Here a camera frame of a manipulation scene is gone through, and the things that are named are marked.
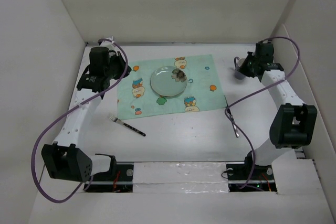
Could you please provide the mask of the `lavender mug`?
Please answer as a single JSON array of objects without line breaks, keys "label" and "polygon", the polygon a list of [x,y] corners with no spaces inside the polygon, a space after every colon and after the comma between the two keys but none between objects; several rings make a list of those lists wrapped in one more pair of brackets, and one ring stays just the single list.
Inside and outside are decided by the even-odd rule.
[{"label": "lavender mug", "polygon": [[234,65],[235,65],[234,77],[238,80],[243,80],[245,78],[245,75],[239,71],[244,61],[245,61],[245,58],[240,58],[240,57],[234,58]]}]

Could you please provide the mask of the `green floral plate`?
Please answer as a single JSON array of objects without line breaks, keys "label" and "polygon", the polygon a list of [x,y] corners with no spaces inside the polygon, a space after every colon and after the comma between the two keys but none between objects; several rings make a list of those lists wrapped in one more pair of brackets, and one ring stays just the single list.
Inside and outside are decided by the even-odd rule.
[{"label": "green floral plate", "polygon": [[183,70],[177,67],[160,67],[152,73],[150,85],[158,95],[174,97],[186,89],[187,76]]}]

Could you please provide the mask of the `green cartoon print cloth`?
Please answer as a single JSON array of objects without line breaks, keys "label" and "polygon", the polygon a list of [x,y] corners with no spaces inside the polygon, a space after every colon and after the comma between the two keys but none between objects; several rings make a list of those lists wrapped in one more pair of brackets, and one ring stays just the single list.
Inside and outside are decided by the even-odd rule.
[{"label": "green cartoon print cloth", "polygon": [[[152,73],[167,66],[187,76],[186,89],[174,97],[162,97],[150,85]],[[118,84],[118,118],[122,120],[227,106],[212,55],[134,61],[130,67],[130,74]]]}]

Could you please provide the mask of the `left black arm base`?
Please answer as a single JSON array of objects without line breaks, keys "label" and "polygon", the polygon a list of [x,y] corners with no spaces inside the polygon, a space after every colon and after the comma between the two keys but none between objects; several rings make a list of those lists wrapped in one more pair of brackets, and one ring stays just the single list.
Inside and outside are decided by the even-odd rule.
[{"label": "left black arm base", "polygon": [[96,173],[83,186],[88,193],[131,193],[133,192],[134,163],[117,162],[116,157],[107,154],[96,154],[95,157],[104,157],[103,165],[109,169]]}]

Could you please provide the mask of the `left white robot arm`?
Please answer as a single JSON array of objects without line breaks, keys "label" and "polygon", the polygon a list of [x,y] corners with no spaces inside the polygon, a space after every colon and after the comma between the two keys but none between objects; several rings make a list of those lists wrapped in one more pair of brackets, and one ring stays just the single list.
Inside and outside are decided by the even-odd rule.
[{"label": "left white robot arm", "polygon": [[45,144],[41,150],[51,178],[82,183],[96,174],[100,174],[105,180],[115,178],[117,167],[113,155],[89,156],[82,148],[91,119],[110,87],[110,81],[120,80],[128,76],[130,71],[121,52],[113,46],[91,48],[89,64],[76,86],[76,110],[67,116],[52,144]]}]

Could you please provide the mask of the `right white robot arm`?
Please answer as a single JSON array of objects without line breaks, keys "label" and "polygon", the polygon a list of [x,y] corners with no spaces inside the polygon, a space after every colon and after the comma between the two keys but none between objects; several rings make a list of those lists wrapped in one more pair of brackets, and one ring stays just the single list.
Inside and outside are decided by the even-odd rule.
[{"label": "right white robot arm", "polygon": [[271,165],[285,152],[310,145],[318,111],[296,95],[282,65],[274,62],[271,41],[256,43],[255,51],[248,53],[238,71],[246,77],[258,78],[277,108],[269,138],[244,160],[244,175],[254,179],[261,174],[262,166]]}]

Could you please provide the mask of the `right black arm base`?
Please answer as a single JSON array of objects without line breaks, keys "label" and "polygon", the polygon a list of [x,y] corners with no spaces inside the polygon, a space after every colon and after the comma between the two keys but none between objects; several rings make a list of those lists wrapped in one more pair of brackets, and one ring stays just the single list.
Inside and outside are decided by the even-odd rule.
[{"label": "right black arm base", "polygon": [[251,151],[243,162],[226,164],[221,177],[228,181],[229,192],[277,192],[272,166],[253,166]]}]

